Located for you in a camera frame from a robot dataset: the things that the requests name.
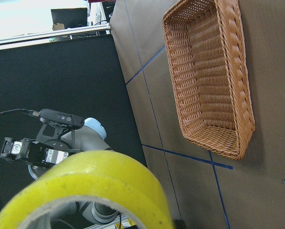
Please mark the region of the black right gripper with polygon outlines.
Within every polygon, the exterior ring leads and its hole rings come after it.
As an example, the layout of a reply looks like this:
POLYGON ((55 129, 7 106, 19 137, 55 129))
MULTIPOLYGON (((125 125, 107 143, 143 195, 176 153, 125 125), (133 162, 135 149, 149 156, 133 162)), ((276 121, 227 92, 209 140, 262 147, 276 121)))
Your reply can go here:
POLYGON ((80 153, 80 149, 72 149, 65 141, 58 139, 42 143, 28 138, 15 141, 6 137, 3 140, 0 158, 8 162, 21 160, 32 166, 51 168, 77 153, 80 153))

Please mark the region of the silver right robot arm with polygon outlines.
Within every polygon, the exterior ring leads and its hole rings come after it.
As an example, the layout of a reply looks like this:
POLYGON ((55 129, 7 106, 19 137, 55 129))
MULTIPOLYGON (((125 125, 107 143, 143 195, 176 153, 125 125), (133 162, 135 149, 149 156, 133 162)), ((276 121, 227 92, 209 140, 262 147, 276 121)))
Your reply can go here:
MULTIPOLYGON (((87 150, 110 150, 105 142, 106 131, 94 118, 87 118, 80 126, 53 124, 54 135, 48 136, 43 124, 36 139, 4 139, 0 157, 8 162, 25 162, 32 178, 38 179, 53 166, 70 156, 87 150)), ((83 216, 95 225, 108 225, 121 214, 106 205, 92 201, 72 201, 58 205, 54 210, 33 221, 34 228, 51 228, 67 214, 83 216)))

